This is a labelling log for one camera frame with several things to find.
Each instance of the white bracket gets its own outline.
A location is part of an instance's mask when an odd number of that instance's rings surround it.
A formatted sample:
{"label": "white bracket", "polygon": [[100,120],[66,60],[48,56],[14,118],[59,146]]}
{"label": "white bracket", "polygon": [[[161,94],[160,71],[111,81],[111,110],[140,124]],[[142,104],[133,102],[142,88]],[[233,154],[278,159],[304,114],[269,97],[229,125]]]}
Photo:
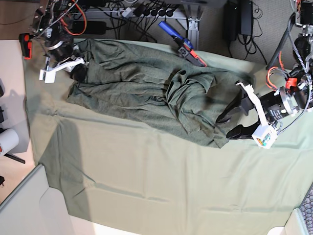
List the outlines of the white bracket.
{"label": "white bracket", "polygon": [[254,131],[252,138],[262,148],[269,149],[277,139],[277,133],[272,126],[268,124],[261,101],[259,97],[254,93],[254,89],[251,85],[245,86],[242,82],[236,84],[240,85],[246,91],[249,99],[254,104],[258,113],[261,125]]}
{"label": "white bracket", "polygon": [[56,72],[62,70],[62,69],[68,69],[68,71],[71,71],[76,65],[78,64],[84,64],[85,61],[83,58],[77,58],[74,61],[65,62],[63,64],[60,64],[54,68],[48,68],[48,70],[40,70],[39,73],[39,80],[45,81],[45,83],[54,83],[55,82],[55,76]]}

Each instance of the white panel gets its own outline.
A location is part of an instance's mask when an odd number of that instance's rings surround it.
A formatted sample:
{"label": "white panel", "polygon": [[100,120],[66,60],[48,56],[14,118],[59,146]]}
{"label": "white panel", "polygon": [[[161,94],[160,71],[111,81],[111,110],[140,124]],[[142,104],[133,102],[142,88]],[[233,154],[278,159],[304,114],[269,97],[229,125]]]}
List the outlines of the white panel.
{"label": "white panel", "polygon": [[36,167],[0,205],[1,235],[73,235],[61,192]]}
{"label": "white panel", "polygon": [[285,225],[285,231],[286,235],[309,235],[299,208],[294,209],[291,213],[291,216]]}

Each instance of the floor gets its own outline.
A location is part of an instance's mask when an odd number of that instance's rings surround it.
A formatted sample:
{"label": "floor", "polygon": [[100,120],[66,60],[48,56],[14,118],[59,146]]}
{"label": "floor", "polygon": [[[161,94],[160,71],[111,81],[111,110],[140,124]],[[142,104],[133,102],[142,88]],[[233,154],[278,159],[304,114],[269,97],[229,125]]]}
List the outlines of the floor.
{"label": "floor", "polygon": [[[290,2],[288,0],[254,0],[254,2],[263,11],[263,16],[259,19],[263,35],[255,38],[255,42],[264,53],[267,61],[269,61],[286,29],[287,21],[291,14]],[[27,32],[28,27],[32,22],[33,13],[37,7],[38,5],[36,3],[0,1],[0,23],[8,24],[24,19],[19,23],[0,25],[0,39],[17,39],[19,33]],[[182,35],[184,34],[183,28],[175,20],[169,20],[169,22],[179,33]],[[213,9],[206,7],[204,9],[200,22],[200,50],[229,56],[226,43],[222,39],[222,23],[222,8]],[[167,34],[160,34],[160,29],[158,28],[157,23],[149,29],[149,33],[158,40],[158,43],[176,46]],[[254,35],[259,35],[260,33],[261,31],[258,25],[255,24]],[[298,31],[294,29],[292,34],[295,39]],[[107,31],[104,35],[104,38],[111,39],[114,37],[113,30]],[[137,40],[139,37],[140,34],[133,28],[121,32],[122,39]],[[238,42],[232,44],[231,51],[233,56],[238,59],[243,59],[246,55],[244,46]],[[293,67],[294,58],[292,56],[291,44],[289,42],[283,49],[282,59],[286,68]],[[264,63],[259,52],[254,55],[249,55],[246,60]]]}
{"label": "floor", "polygon": [[19,144],[9,153],[26,161],[21,164],[7,157],[0,157],[0,175],[5,178],[0,187],[0,203],[34,168],[32,146],[29,139],[27,116],[24,109],[25,85],[19,41],[0,41],[0,84],[4,95],[0,106],[4,110],[3,129],[13,129],[19,136]]}

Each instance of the orange cable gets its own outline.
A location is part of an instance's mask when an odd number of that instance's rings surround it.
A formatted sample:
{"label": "orange cable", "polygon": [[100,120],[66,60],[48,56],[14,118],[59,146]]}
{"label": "orange cable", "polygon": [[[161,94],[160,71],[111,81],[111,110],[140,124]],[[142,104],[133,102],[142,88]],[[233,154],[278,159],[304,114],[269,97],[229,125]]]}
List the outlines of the orange cable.
{"label": "orange cable", "polygon": [[269,79],[269,73],[273,70],[273,69],[277,69],[278,67],[272,67],[268,70],[268,75],[266,76],[266,81],[268,82],[268,84],[270,84],[272,86],[272,89],[275,88],[277,90],[277,87],[270,81]]}
{"label": "orange cable", "polygon": [[282,51],[279,52],[278,60],[279,60],[279,64],[280,64],[280,67],[282,68],[282,70],[285,70],[284,63],[282,61]]}
{"label": "orange cable", "polygon": [[84,26],[84,30],[81,32],[81,33],[72,33],[69,31],[69,29],[67,28],[67,26],[64,27],[64,29],[66,30],[66,32],[68,32],[70,35],[72,36],[79,36],[79,35],[82,35],[85,31],[86,31],[86,28],[87,28],[87,18],[86,18],[86,15],[84,13],[84,11],[80,8],[80,6],[78,4],[76,4],[78,10],[82,13],[83,15],[83,18],[84,18],[84,23],[85,23],[85,26]]}
{"label": "orange cable", "polygon": [[65,23],[65,21],[63,20],[63,18],[61,18],[61,23],[62,23],[65,27],[67,27],[67,26],[68,26],[68,24],[67,24],[67,23]]}

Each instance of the power adapter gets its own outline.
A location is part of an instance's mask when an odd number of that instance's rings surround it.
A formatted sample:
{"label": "power adapter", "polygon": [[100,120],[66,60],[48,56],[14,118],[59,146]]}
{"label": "power adapter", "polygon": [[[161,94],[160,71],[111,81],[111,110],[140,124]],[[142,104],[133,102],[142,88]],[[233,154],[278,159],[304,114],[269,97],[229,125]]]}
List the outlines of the power adapter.
{"label": "power adapter", "polygon": [[122,12],[122,17],[129,18],[133,15],[133,13],[134,11],[130,7],[127,7],[125,11]]}
{"label": "power adapter", "polygon": [[147,7],[144,4],[140,4],[135,10],[134,15],[137,17],[140,17],[144,11],[147,9]]}

